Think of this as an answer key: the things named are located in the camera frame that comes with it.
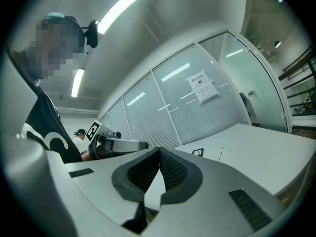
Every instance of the white desk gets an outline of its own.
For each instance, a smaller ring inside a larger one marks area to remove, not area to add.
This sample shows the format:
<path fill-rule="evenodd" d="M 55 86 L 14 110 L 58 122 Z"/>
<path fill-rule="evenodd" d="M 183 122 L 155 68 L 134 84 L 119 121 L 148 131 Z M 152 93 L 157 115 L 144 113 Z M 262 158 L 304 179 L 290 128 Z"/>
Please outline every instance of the white desk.
<path fill-rule="evenodd" d="M 189 154 L 204 148 L 203 157 L 228 164 L 275 195 L 286 188 L 308 164 L 316 151 L 316 140 L 254 126 L 237 124 L 208 138 L 176 150 Z M 165 192 L 161 173 L 145 194 L 145 206 L 159 210 Z"/>

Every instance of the person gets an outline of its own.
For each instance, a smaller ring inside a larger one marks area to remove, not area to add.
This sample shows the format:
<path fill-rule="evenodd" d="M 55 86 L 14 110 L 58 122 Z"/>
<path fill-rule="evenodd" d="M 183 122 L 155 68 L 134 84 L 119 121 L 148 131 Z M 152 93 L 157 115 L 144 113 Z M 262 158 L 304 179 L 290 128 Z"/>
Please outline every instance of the person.
<path fill-rule="evenodd" d="M 53 12 L 37 23 L 35 37 L 25 49 L 18 52 L 7 46 L 9 59 L 38 97 L 21 134 L 38 141 L 46 150 L 58 152 L 64 163 L 91 160 L 91 157 L 80 155 L 56 107 L 41 89 L 40 80 L 52 76 L 62 64 L 83 53 L 84 38 L 74 17 Z"/>
<path fill-rule="evenodd" d="M 84 149 L 83 140 L 85 138 L 86 130 L 79 129 L 77 132 L 74 132 L 75 138 L 73 138 L 73 143 L 78 148 L 81 155 L 86 154 L 88 151 Z"/>

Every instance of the black shirt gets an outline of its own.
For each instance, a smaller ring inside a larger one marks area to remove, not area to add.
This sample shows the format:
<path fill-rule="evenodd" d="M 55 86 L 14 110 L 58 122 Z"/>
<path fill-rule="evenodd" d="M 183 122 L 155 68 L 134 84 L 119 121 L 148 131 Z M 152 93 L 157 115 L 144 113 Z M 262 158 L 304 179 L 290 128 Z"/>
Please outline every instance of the black shirt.
<path fill-rule="evenodd" d="M 7 53 L 21 77 L 38 97 L 23 126 L 22 134 L 38 141 L 46 150 L 58 152 L 64 163 L 82 161 L 80 152 L 64 129 L 50 98 L 40 86 L 34 86 L 23 75 L 12 59 L 9 49 L 7 49 Z"/>

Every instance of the white graphic on shirt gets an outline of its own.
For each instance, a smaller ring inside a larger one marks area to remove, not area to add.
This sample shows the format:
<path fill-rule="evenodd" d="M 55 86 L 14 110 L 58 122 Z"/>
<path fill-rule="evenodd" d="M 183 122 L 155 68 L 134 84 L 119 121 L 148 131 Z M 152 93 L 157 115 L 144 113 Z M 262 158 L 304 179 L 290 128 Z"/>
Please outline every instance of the white graphic on shirt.
<path fill-rule="evenodd" d="M 68 149 L 68 144 L 66 142 L 66 140 L 57 132 L 50 132 L 48 133 L 45 138 L 43 138 L 43 136 L 41 136 L 38 132 L 36 132 L 33 127 L 31 127 L 29 124 L 25 123 L 23 125 L 23 128 L 22 128 L 22 132 L 21 132 L 21 135 L 24 135 L 26 137 L 26 133 L 27 132 L 31 132 L 33 133 L 36 137 L 38 137 L 39 139 L 41 139 L 45 145 L 48 147 L 48 149 L 50 149 L 50 142 L 53 140 L 53 139 L 60 139 L 63 143 L 64 143 L 64 147 L 65 149 Z"/>

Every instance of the vent grille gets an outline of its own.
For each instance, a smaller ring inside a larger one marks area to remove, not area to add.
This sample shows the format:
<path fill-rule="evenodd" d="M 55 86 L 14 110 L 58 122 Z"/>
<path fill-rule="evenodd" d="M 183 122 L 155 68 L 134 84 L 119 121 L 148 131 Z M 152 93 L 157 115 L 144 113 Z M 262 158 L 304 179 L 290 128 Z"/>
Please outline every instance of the vent grille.
<path fill-rule="evenodd" d="M 229 195 L 254 231 L 258 231 L 271 222 L 271 218 L 244 190 L 229 192 Z"/>
<path fill-rule="evenodd" d="M 78 171 L 69 172 L 71 178 L 78 177 L 78 176 L 84 176 L 90 173 L 93 173 L 94 171 L 91 168 L 86 168 Z"/>

